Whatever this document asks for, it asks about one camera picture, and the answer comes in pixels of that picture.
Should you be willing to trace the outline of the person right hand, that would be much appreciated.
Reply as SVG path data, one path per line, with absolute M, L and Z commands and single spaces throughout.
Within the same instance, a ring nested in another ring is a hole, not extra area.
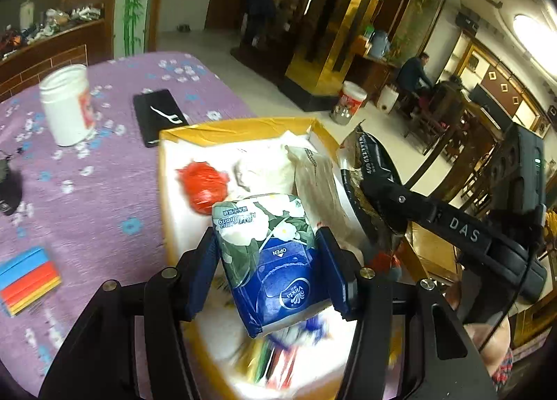
M 464 329 L 479 350 L 481 359 L 493 383 L 505 383 L 513 368 L 509 317 L 504 317 L 483 350 L 480 350 L 480 347 L 491 332 L 492 326 L 484 323 L 469 323 L 464 324 Z

